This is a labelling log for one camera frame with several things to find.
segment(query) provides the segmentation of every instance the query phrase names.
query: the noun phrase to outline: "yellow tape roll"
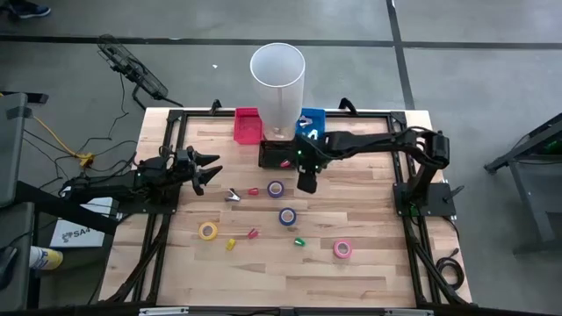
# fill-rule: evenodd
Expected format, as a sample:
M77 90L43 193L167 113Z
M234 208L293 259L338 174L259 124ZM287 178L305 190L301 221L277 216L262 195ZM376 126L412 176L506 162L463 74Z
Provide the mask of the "yellow tape roll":
M217 233L219 233L219 229L211 222L206 222L201 224L199 227L199 238L204 241L211 241L215 237L217 237Z

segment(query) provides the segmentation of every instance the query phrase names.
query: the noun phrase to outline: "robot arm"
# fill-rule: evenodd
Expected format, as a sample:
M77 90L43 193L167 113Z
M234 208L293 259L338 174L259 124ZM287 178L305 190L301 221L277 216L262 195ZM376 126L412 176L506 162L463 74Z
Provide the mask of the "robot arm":
M428 187L436 171L449 165L449 139L441 132L415 126L398 133L328 132L318 140L297 135L296 149L297 187L308 193L316 192L316 174L333 160L361 153L401 151L410 154L421 166L417 175L408 180L405 198L422 205L427 201Z
M69 187L64 198L77 203L88 203L93 198L111 197L118 201L139 201L159 204L169 191L184 182L191 181L196 194L204 194L201 184L206 185L222 170L222 166L201 169L215 162L218 155L196 152L193 147L171 152L161 147L160 155L140 161L136 170L119 175L88 177L80 175L68 180L62 188ZM126 165L133 162L133 157Z

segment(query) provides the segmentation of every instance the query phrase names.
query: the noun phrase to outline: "tape roll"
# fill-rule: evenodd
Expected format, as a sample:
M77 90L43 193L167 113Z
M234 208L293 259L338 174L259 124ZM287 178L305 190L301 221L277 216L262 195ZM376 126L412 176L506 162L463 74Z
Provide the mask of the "tape roll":
M267 185L267 193L272 198L281 198L285 193L285 187L281 181L271 181Z
M215 237L217 237L217 233L219 233L219 229L211 222L206 222L201 224L199 227L199 238L204 241L211 241Z
M338 240L334 242L334 255L340 259L351 257L353 249L346 240Z
M279 222L284 226L291 226L297 221L297 213L290 207L279 211Z

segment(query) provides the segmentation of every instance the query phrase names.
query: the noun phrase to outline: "yellow cable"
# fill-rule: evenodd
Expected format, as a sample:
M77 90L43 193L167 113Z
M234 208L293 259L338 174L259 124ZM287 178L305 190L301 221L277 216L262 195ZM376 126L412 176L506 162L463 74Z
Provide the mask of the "yellow cable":
M45 129L51 133L51 135L53 135L54 139L61 144L61 146L64 148L64 150L66 150L69 154L72 154L74 157L76 158L80 158L80 159L89 159L91 158L92 154L77 154L74 151L70 150L70 148L68 148L61 139L59 139L59 137L49 128L49 126L47 126L47 124L43 123L43 121L38 118L38 117L33 117L36 121L39 122L39 124L41 124L43 127L45 127Z

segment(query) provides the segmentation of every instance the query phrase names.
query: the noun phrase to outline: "pink tape roll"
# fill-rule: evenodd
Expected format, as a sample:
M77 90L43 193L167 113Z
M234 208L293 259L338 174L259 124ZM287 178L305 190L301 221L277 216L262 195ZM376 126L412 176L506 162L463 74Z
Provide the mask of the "pink tape roll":
M351 257L353 249L346 240L338 240L334 242L334 255L340 259L347 259Z

